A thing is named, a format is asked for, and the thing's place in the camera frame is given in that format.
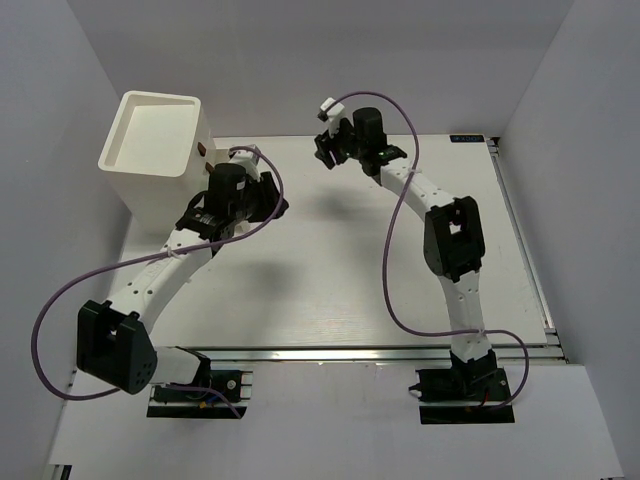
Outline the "white drawer cabinet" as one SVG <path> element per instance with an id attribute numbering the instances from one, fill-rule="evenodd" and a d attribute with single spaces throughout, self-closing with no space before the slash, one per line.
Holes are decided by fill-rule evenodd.
<path id="1" fill-rule="evenodd" d="M 120 102 L 98 167 L 139 228 L 158 236 L 169 234 L 189 200 L 208 186 L 205 163 L 228 159 L 198 98 L 132 90 Z"/>

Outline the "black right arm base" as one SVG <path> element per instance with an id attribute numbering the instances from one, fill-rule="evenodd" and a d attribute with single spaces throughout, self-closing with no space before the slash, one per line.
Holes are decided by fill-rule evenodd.
<path id="1" fill-rule="evenodd" d="M 421 425 L 514 424 L 513 407 L 498 405 L 511 396 L 503 368 L 467 382 L 453 367 L 416 371 L 417 382 L 408 388 L 419 402 Z"/>

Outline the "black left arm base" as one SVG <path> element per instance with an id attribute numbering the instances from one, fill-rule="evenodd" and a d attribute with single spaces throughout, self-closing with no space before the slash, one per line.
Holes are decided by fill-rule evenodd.
<path id="1" fill-rule="evenodd" d="M 157 419 L 240 420 L 252 395 L 253 370 L 213 365 L 188 386 L 153 386 L 146 416 Z"/>

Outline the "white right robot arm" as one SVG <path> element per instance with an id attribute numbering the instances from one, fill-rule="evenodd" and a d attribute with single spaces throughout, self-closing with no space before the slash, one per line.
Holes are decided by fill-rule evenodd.
<path id="1" fill-rule="evenodd" d="M 378 109 L 360 108 L 347 119 L 344 105 L 328 98 L 318 117 L 327 130 L 314 139 L 317 159 L 329 169 L 356 160 L 367 177 L 423 221 L 423 256 L 445 295 L 453 359 L 493 362 L 479 294 L 486 248 L 477 202 L 438 188 L 407 153 L 390 144 Z"/>

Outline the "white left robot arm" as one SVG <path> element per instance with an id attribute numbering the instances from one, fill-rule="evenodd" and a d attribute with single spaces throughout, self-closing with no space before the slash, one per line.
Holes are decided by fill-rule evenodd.
<path id="1" fill-rule="evenodd" d="M 105 301 L 87 301 L 78 313 L 79 370 L 129 394 L 147 385 L 201 386 L 209 360 L 183 347 L 156 347 L 156 321 L 188 280 L 234 238 L 236 227 L 276 219 L 287 208 L 271 172 L 220 163 L 176 222 L 157 259 Z"/>

